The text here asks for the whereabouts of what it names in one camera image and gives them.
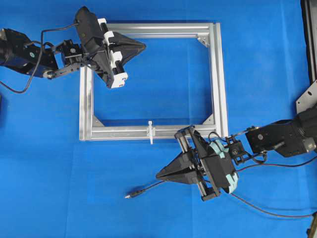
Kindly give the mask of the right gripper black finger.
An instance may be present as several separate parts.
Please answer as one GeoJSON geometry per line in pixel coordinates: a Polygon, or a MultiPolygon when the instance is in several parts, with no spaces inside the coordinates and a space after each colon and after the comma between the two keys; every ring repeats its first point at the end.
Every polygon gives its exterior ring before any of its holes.
{"type": "Polygon", "coordinates": [[[184,184],[198,184],[201,181],[201,178],[196,171],[189,171],[187,173],[180,174],[158,175],[158,179],[167,182],[177,182],[184,184]]]}
{"type": "Polygon", "coordinates": [[[180,153],[172,162],[156,174],[156,178],[158,178],[158,175],[180,174],[189,171],[196,171],[198,173],[195,168],[195,155],[192,151],[180,153]]]}

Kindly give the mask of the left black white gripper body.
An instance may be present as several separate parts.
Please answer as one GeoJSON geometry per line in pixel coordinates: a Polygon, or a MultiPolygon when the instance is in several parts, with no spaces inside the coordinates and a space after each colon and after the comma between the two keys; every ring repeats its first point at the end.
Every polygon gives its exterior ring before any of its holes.
{"type": "Polygon", "coordinates": [[[128,74],[122,66],[122,54],[109,49],[114,32],[109,31],[106,19],[98,19],[87,7],[80,8],[74,22],[79,35],[84,60],[110,89],[125,85],[128,74]]]}

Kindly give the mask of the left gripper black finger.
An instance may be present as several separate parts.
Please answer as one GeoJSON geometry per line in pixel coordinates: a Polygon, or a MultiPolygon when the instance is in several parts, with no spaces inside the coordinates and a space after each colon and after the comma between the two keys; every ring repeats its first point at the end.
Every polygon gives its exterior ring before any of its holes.
{"type": "Polygon", "coordinates": [[[146,47],[116,47],[116,52],[122,55],[122,59],[116,62],[116,72],[124,72],[123,66],[145,49],[146,47]]]}
{"type": "Polygon", "coordinates": [[[145,49],[145,44],[142,42],[131,39],[118,32],[113,32],[113,34],[114,34],[113,48],[124,49],[124,50],[135,50],[135,51],[143,51],[145,49]]]}

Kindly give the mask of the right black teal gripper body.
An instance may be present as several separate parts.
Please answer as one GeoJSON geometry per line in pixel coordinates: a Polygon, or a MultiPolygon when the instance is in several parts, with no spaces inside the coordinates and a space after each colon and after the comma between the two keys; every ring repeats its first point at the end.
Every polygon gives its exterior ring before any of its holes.
{"type": "Polygon", "coordinates": [[[177,131],[175,138],[183,153],[194,152],[195,168],[201,178],[196,185],[203,201],[220,196],[221,189],[228,194],[235,191],[239,177],[220,140],[206,142],[193,126],[177,131]]]}

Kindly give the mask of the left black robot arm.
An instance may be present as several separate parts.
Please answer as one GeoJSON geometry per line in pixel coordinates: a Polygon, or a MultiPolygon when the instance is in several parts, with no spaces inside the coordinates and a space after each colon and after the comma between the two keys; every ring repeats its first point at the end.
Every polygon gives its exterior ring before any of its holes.
{"type": "Polygon", "coordinates": [[[97,19],[87,7],[80,8],[73,26],[79,44],[64,40],[58,45],[31,41],[12,29],[0,31],[0,64],[30,78],[54,79],[88,67],[110,89],[125,85],[124,65],[145,50],[146,45],[110,31],[104,18],[97,19]]]}

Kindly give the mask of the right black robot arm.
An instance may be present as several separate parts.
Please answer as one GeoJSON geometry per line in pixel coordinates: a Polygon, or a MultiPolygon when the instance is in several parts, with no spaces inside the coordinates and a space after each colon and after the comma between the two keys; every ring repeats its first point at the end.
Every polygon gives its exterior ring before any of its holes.
{"type": "Polygon", "coordinates": [[[180,129],[175,138],[182,152],[156,178],[162,181],[197,184],[203,201],[232,193],[238,183],[235,166],[257,156],[266,158],[274,150],[283,157],[308,153],[317,147],[317,107],[313,106],[294,119],[279,120],[263,127],[250,127],[245,132],[253,154],[245,151],[234,136],[205,141],[194,126],[180,129]]]}

